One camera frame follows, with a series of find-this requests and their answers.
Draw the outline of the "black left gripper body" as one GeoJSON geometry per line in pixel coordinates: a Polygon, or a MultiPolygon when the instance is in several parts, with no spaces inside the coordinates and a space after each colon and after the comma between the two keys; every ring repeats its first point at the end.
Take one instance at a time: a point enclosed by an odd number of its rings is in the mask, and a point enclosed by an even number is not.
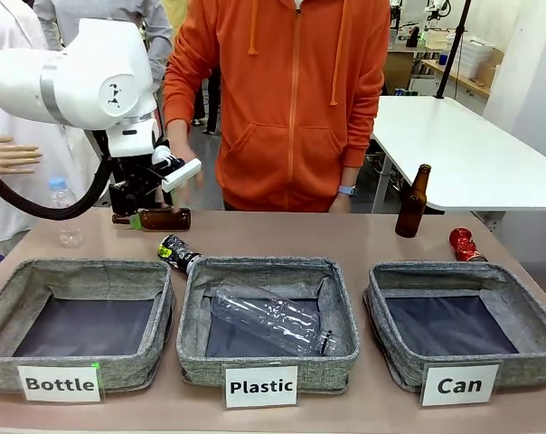
{"type": "Polygon", "coordinates": [[[128,217],[141,209],[151,209],[155,201],[173,205],[169,193],[157,198],[157,189],[173,168],[170,158],[153,164],[152,156],[131,156],[112,158],[110,164],[114,181],[108,193],[113,213],[128,217]]]}

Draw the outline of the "person right hand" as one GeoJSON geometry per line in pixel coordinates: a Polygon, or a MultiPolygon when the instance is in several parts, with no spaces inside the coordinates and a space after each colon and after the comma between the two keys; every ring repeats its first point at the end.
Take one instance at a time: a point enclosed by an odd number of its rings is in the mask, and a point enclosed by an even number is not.
{"type": "MultiPolygon", "coordinates": [[[[169,140],[172,154],[182,158],[186,163],[195,159],[197,155],[189,144],[191,124],[184,119],[175,119],[166,125],[165,132],[169,140]]],[[[186,184],[182,185],[179,193],[179,203],[191,207],[195,200],[195,192],[203,188],[204,173],[200,171],[186,184]]]]}

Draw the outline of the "pale glossy hand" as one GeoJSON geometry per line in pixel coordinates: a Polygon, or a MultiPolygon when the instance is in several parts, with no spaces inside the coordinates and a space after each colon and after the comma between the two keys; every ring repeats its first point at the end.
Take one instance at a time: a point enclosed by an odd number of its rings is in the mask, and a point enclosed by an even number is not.
{"type": "Polygon", "coordinates": [[[0,175],[32,174],[41,159],[37,146],[17,145],[12,137],[0,136],[0,175]]]}

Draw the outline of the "person left hand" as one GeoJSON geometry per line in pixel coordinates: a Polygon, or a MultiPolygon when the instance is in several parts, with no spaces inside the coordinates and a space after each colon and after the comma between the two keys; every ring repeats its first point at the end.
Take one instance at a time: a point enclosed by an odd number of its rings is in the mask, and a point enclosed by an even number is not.
{"type": "Polygon", "coordinates": [[[347,194],[339,193],[336,195],[328,211],[330,213],[349,213],[351,211],[351,205],[351,197],[347,194]]]}

